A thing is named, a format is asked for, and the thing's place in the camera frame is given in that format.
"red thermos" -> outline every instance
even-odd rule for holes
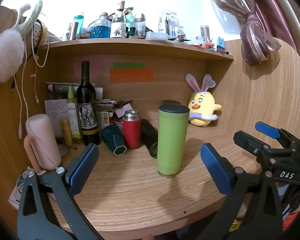
[[[122,118],[123,135],[128,149],[141,147],[141,119],[137,110],[127,110]]]

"wooden panel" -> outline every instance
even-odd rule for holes
[[[50,57],[47,62],[53,71],[52,82],[79,82],[74,77],[74,57]],[[144,63],[154,70],[154,82],[110,82],[110,68],[114,62]],[[163,100],[177,100],[188,105],[193,90],[185,81],[192,73],[201,82],[205,74],[205,61],[182,58],[104,55],[104,75],[91,76],[90,82],[103,87],[103,97],[113,100],[133,100],[133,107],[142,118],[157,121],[156,116]]]
[[[6,7],[0,7],[0,33],[12,27],[16,21],[16,13]],[[30,53],[31,37],[28,34],[27,51]],[[17,84],[21,93],[22,66],[17,72]],[[30,75],[35,73],[35,63],[30,59],[24,73],[24,92],[29,106],[29,116],[44,113],[44,99],[47,92],[44,82],[49,75],[49,69],[38,69],[37,93],[40,103],[34,98],[34,78]],[[17,211],[10,205],[8,198],[21,173],[23,173],[30,162],[23,148],[23,140],[18,138],[20,102],[16,89],[11,93],[10,79],[0,84],[0,215],[9,227],[16,232]],[[26,135],[25,128],[26,107],[23,102],[22,128],[23,137]]]
[[[255,157],[237,147],[222,129],[189,124],[177,176],[161,177],[157,161],[145,146],[115,156],[102,143],[99,160],[75,200],[106,240],[137,239],[193,223],[218,210],[224,201],[200,158],[200,148],[207,142],[234,166],[247,172],[259,168]],[[71,150],[61,165],[67,165],[83,149],[80,145],[77,151]],[[57,203],[52,204],[61,225],[69,229]]]
[[[50,44],[50,52],[54,55],[69,54],[124,54],[191,58],[201,60],[232,60],[231,55],[199,49],[182,42],[148,41],[139,39],[85,39],[64,41]]]
[[[300,57],[286,42],[279,42],[282,47],[255,67],[242,59],[241,40],[226,42],[226,50],[234,55],[232,63],[207,62],[207,73],[217,83],[212,94],[222,106],[218,127],[274,143],[255,130],[255,123],[262,121],[300,137]]]

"bunny ears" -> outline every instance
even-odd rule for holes
[[[216,85],[216,83],[212,80],[212,77],[209,74],[204,75],[201,89],[199,88],[198,83],[193,75],[187,74],[186,81],[195,93],[206,92],[208,88],[213,88]]]

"earmuff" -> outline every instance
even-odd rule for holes
[[[18,10],[16,24],[0,34],[0,83],[7,82],[22,64],[26,45],[24,39],[36,22],[42,9],[41,0],[30,0]],[[19,24],[21,16],[31,10],[24,23]]]

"shelf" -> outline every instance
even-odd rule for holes
[[[199,49],[182,42],[139,39],[83,39],[50,44],[49,53],[66,55],[120,54],[191,58],[200,60],[233,60],[233,56]]]
[[[218,127],[188,126],[180,173],[170,179],[157,172],[157,160],[145,146],[115,156],[102,143],[99,160],[75,200],[90,223],[108,240],[137,239],[160,234],[199,220],[223,202],[200,159],[200,148],[210,142],[234,166],[254,173],[255,157],[237,147],[232,136]],[[62,157],[66,166],[78,150]],[[58,205],[52,201],[63,228],[69,229]]]

